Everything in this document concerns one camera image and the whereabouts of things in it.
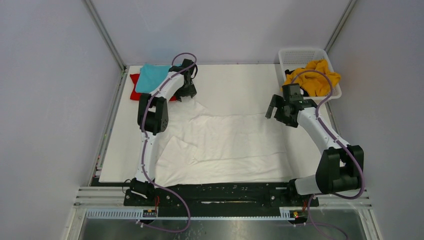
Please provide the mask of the white t-shirt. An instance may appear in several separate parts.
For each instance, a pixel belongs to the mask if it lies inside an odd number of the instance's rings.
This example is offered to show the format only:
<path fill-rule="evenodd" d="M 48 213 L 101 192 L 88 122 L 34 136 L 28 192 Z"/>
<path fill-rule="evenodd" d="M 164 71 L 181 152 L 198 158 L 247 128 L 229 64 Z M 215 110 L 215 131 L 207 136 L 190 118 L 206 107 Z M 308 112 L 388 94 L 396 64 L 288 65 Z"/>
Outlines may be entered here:
<path fill-rule="evenodd" d="M 195 100 L 173 102 L 158 139 L 155 182 L 163 187 L 283 182 L 293 176 L 279 122 L 264 114 L 216 115 Z"/>

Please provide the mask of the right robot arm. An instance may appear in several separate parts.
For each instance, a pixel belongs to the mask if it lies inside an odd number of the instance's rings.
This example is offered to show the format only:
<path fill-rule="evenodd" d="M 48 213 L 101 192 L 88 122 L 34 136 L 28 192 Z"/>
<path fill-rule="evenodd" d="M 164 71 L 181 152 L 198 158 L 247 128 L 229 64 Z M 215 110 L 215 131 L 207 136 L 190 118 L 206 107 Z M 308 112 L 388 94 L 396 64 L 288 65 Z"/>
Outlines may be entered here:
<path fill-rule="evenodd" d="M 321 104 L 305 99 L 299 84 L 282 87 L 282 95 L 274 94 L 265 117 L 275 118 L 288 127 L 302 127 L 315 143 L 321 158 L 314 175 L 289 181 L 287 201 L 293 206 L 301 205 L 307 195 L 332 194 L 343 199 L 342 192 L 358 190 L 352 199 L 365 191 L 364 151 L 359 145 L 351 145 L 328 126 L 320 115 Z"/>

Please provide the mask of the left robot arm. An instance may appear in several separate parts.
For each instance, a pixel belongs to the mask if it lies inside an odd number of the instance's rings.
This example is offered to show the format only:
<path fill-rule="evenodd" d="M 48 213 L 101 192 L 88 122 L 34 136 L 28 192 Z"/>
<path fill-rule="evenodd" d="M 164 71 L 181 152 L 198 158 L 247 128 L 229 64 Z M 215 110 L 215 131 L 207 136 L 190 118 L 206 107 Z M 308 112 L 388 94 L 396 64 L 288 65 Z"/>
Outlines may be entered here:
<path fill-rule="evenodd" d="M 144 206 L 155 200 L 154 184 L 158 160 L 159 138 L 169 123 L 168 102 L 193 98 L 197 90 L 193 83 L 198 67 L 193 60 L 184 59 L 178 65 L 144 65 L 136 91 L 138 101 L 137 124 L 141 135 L 141 149 L 136 174 L 130 191 Z"/>

